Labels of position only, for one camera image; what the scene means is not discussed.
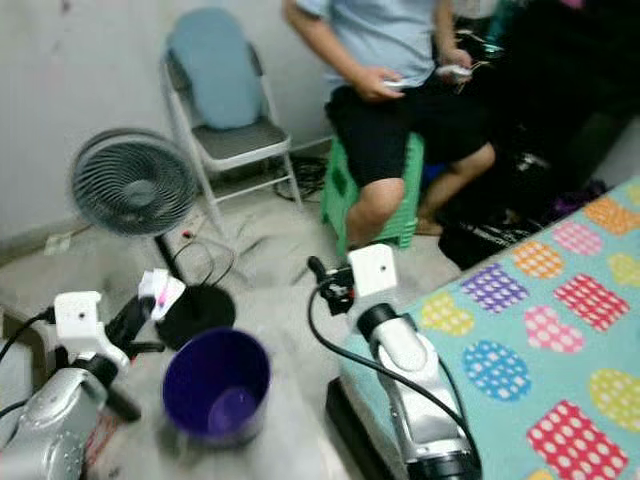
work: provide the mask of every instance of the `black shorts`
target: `black shorts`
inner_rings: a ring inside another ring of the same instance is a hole
[[[487,143],[488,117],[469,97],[432,75],[405,96],[367,103],[352,87],[336,89],[326,110],[349,158],[359,187],[384,178],[402,178],[409,132],[425,139],[425,161],[451,163]]]

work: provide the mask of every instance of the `person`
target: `person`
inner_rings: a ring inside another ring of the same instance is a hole
[[[427,161],[448,166],[427,189],[416,230],[442,233],[438,209],[495,159],[482,109],[455,94],[454,76],[434,74],[432,33],[440,64],[472,67],[456,46],[451,0],[284,0],[283,8],[329,67],[326,111],[360,188],[347,214],[350,245],[371,242],[400,206],[411,131],[425,139]],[[407,88],[395,91],[387,80]]]

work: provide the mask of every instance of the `purple cup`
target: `purple cup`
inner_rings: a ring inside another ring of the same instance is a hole
[[[164,407],[189,436],[215,446],[238,445],[260,431],[270,381],[269,358],[255,338],[214,328],[192,339],[169,364]]]

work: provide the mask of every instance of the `green plastic stool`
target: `green plastic stool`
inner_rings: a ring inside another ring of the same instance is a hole
[[[411,245],[418,225],[416,207],[420,195],[424,142],[412,133],[407,140],[407,161],[404,170],[405,195],[400,207],[389,219],[376,241],[392,241],[399,248]],[[358,200],[360,189],[349,173],[347,154],[337,138],[333,139],[327,175],[322,192],[322,220],[329,222],[338,235],[338,255],[347,252],[347,212]]]

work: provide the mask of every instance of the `gray sleeve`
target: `gray sleeve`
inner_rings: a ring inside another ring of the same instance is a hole
[[[331,0],[296,0],[296,5],[311,15],[327,18]]]

